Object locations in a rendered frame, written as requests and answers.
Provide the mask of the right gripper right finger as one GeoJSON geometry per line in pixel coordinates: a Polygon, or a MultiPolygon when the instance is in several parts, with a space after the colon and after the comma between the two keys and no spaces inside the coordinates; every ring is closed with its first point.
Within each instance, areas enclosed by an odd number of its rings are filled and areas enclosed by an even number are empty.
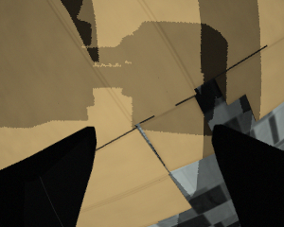
{"type": "Polygon", "coordinates": [[[284,227],[284,150],[222,124],[212,145],[241,227],[284,227]]]}

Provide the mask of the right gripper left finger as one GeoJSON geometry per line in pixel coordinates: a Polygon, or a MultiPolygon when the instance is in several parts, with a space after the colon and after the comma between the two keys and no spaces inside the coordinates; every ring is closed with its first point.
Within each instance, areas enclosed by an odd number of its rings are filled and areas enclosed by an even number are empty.
{"type": "Polygon", "coordinates": [[[85,127],[0,170],[0,227],[76,227],[97,137],[85,127]]]}

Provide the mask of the cardboard blank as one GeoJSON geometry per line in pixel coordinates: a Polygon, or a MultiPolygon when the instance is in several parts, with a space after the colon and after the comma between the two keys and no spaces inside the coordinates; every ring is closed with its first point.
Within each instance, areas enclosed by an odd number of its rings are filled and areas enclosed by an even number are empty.
{"type": "Polygon", "coordinates": [[[95,127],[76,227],[180,214],[169,172],[215,153],[194,90],[214,77],[256,122],[284,102],[284,0],[0,0],[0,169],[95,127]]]}

